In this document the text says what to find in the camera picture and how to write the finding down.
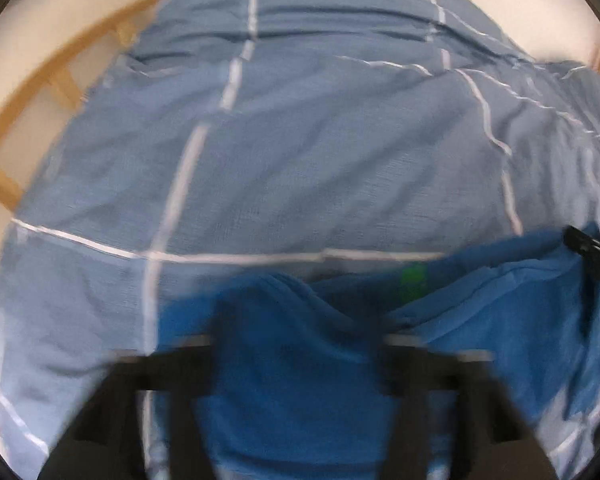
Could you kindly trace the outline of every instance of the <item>bed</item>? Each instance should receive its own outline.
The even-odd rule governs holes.
[[[114,29],[130,45],[129,17],[156,1],[85,38]],[[25,480],[106,363],[152,352],[160,312],[193,292],[253,269],[315,280],[600,226],[600,76],[536,62],[468,0],[160,0],[83,96],[62,67],[85,41],[27,82],[30,95],[52,73],[79,110],[32,186],[21,198],[0,172],[17,205],[0,434]],[[569,420],[563,402],[532,422],[570,478],[593,455],[600,392]],[[148,402],[157,473],[154,426]]]

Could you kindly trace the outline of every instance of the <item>wooden bed frame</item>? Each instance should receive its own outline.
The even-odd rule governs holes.
[[[25,79],[0,109],[0,143],[9,134],[13,123],[44,87],[48,87],[59,104],[77,112],[84,91],[75,82],[68,65],[82,51],[107,34],[113,34],[123,48],[130,47],[138,35],[134,17],[150,10],[158,0],[138,0],[83,30],[56,51],[46,62]],[[0,168],[0,203],[15,211],[23,190]]]

